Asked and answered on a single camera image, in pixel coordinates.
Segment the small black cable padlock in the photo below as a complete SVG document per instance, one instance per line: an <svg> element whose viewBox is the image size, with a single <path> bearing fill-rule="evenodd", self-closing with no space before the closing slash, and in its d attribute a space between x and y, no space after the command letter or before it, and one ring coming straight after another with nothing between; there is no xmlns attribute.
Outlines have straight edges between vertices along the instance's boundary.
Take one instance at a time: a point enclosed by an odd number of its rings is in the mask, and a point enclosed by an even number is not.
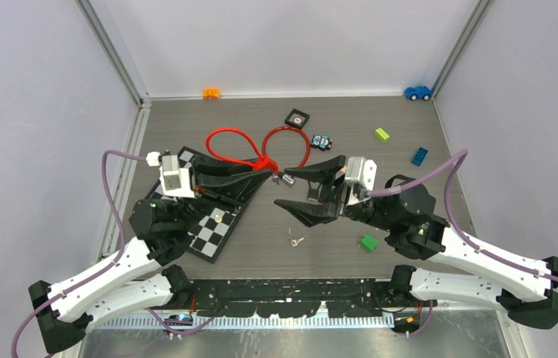
<svg viewBox="0 0 558 358"><path fill-rule="evenodd" d="M307 185L308 185L307 200L313 203L318 202L321 193L321 184L308 181Z"/></svg>

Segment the silver keys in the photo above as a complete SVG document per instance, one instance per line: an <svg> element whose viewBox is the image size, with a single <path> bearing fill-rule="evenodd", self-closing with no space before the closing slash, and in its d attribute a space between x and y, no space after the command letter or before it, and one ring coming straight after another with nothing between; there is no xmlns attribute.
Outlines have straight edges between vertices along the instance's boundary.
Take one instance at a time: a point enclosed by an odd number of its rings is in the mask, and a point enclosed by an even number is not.
<svg viewBox="0 0 558 358"><path fill-rule="evenodd" d="M308 237L308 235L300 236L300 237L294 236L294 235L292 234L292 229L291 229L291 228L289 228L289 229L287 230L287 237L286 237L286 238L287 238L288 242L290 243L290 245L291 245L292 247L297 247L297 246L299 246L299 244L300 244L301 242L303 242L307 237Z"/></svg>

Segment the red cable lock chrome cylinder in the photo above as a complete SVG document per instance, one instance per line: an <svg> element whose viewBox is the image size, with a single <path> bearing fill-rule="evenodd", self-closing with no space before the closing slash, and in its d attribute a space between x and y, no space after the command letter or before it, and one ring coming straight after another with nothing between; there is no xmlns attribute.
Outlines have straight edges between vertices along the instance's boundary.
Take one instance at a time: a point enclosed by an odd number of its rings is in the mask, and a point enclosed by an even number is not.
<svg viewBox="0 0 558 358"><path fill-rule="evenodd" d="M310 138L301 129L283 125L270 130L264 137L262 153L278 160L278 168L272 175L272 182L279 186L294 186L295 180L286 176L286 167L303 167L310 158Z"/></svg>

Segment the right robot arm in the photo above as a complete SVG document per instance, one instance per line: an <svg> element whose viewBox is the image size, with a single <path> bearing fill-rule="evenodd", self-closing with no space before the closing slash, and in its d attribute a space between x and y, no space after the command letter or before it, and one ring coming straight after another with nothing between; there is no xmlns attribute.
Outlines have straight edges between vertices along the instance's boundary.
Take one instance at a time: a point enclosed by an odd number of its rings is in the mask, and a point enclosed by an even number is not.
<svg viewBox="0 0 558 358"><path fill-rule="evenodd" d="M340 155L288 173L320 186L314 202L276 200L303 225L345 217L385 231L386 243L407 259L456 269L445 274L396 266L388 293L398 306L458 301L505 312L540 330L558 323L558 257L531 259L469 236L450 218L434 213L436 199L419 180L396 175L375 189L377 164L364 157Z"/></svg>

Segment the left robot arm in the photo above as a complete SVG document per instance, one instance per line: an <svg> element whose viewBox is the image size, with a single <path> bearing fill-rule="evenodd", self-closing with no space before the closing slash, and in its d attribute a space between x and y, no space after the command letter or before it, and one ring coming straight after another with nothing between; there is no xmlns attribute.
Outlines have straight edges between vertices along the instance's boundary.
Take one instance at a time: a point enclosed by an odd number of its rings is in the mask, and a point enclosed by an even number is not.
<svg viewBox="0 0 558 358"><path fill-rule="evenodd" d="M153 151L145 161L160 175L162 198L135 203L134 236L94 266L58 283L30 285L40 334L48 354L78 344L97 325L125 313L169 304L184 308L192 297L175 261L201 234L203 224L233 223L259 187L276 171L266 156L232 160L195 155L181 165L176 154Z"/></svg>

